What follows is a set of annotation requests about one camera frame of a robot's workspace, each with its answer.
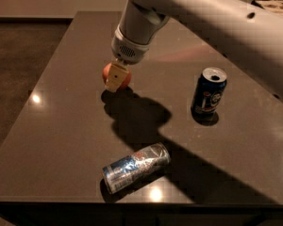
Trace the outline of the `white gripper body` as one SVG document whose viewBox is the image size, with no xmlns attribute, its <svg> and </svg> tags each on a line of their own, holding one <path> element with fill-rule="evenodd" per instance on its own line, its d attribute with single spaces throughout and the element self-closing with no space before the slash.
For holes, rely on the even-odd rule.
<svg viewBox="0 0 283 226">
<path fill-rule="evenodd" d="M 149 50 L 149 45 L 133 42 L 125 37 L 119 28 L 114 32 L 111 42 L 111 50 L 114 56 L 126 64 L 137 64 L 142 61 Z"/>
</svg>

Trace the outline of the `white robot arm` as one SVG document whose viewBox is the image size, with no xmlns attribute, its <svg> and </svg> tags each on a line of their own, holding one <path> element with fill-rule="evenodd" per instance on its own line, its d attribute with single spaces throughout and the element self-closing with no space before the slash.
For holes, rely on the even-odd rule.
<svg viewBox="0 0 283 226">
<path fill-rule="evenodd" d="M 283 102 L 283 17 L 240 0 L 127 0 L 111 44 L 142 61 L 170 18 L 196 34 Z"/>
</svg>

